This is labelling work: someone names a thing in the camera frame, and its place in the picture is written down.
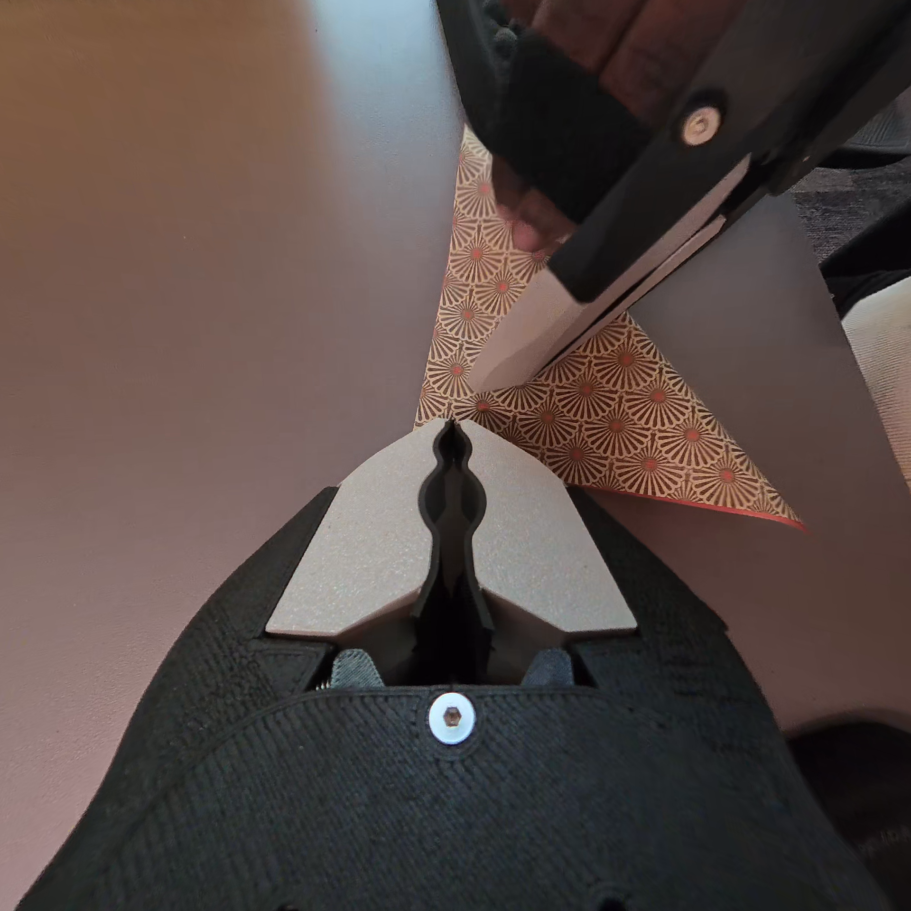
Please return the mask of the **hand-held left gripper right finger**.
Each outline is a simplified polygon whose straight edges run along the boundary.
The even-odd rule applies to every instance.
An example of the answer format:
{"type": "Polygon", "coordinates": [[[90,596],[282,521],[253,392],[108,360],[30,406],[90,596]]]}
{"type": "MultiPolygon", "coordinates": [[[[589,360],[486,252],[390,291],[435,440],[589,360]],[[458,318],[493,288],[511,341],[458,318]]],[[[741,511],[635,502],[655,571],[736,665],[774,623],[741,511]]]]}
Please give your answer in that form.
{"type": "Polygon", "coordinates": [[[467,470],[484,495],[472,536],[483,593],[567,639],[634,632],[632,611],[564,483],[478,423],[458,427],[470,443],[467,470]]]}

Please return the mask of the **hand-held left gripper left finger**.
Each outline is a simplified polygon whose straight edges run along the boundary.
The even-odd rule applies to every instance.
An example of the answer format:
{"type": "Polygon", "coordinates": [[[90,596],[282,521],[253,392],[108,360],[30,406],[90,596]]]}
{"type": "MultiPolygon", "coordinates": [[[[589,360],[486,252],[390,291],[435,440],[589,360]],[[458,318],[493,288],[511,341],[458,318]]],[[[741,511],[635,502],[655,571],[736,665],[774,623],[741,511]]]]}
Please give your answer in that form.
{"type": "Polygon", "coordinates": [[[412,604],[430,572],[419,507],[437,469],[433,420],[369,457],[339,485],[273,610],[271,635],[344,641],[412,604]]]}

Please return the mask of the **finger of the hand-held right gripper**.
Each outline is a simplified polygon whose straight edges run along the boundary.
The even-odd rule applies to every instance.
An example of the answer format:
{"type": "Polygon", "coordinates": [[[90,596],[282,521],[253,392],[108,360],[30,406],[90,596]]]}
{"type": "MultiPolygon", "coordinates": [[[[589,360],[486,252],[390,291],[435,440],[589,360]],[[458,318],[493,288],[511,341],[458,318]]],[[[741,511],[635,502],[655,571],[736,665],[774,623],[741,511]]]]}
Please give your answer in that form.
{"type": "Polygon", "coordinates": [[[474,359],[469,390],[489,392],[531,381],[664,281],[720,233],[726,217],[716,211],[749,165],[739,161],[594,301],[577,302],[551,269],[532,279],[474,359]]]}

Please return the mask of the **brown fan pattern origami paper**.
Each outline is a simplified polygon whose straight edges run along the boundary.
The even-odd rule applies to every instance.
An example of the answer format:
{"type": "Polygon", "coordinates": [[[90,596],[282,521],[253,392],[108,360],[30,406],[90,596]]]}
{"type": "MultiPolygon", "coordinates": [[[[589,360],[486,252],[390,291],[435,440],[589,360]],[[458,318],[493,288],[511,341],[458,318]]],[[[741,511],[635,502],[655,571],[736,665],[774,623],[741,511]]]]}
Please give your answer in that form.
{"type": "Polygon", "coordinates": [[[490,152],[464,128],[449,255],[415,428],[471,420],[564,483],[803,529],[781,494],[626,314],[524,385],[470,389],[483,345],[548,264],[495,213],[490,152]]]}

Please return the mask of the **person's right hand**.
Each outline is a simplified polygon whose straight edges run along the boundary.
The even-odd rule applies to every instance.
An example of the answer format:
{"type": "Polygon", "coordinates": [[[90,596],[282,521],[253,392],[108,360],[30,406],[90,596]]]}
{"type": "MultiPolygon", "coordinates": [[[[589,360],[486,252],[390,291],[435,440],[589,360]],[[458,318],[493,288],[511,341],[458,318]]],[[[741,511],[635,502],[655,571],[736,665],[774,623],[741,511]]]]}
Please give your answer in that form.
{"type": "MultiPolygon", "coordinates": [[[[598,76],[634,117],[659,127],[743,1],[507,1],[509,16],[598,76]]],[[[575,231],[540,191],[492,158],[498,216],[520,251],[550,254],[575,231]]]]}

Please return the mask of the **black mesh chair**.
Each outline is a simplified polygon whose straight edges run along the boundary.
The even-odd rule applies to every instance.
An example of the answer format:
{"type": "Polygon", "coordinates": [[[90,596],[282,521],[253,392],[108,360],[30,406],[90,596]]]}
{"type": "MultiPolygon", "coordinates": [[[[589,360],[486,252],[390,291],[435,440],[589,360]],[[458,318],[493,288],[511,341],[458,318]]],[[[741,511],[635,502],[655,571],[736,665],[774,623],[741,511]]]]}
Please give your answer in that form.
{"type": "Polygon", "coordinates": [[[840,319],[910,273],[910,91],[791,188],[840,319]]]}

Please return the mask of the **black rounded pad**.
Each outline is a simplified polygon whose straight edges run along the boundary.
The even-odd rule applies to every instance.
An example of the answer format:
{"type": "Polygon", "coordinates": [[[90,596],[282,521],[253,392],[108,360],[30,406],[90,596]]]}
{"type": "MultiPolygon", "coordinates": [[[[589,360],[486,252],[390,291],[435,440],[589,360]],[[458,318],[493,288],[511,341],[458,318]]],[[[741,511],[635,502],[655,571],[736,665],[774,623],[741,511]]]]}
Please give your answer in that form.
{"type": "Polygon", "coordinates": [[[839,834],[895,909],[910,908],[910,734],[851,722],[803,733],[789,747],[839,834]]]}

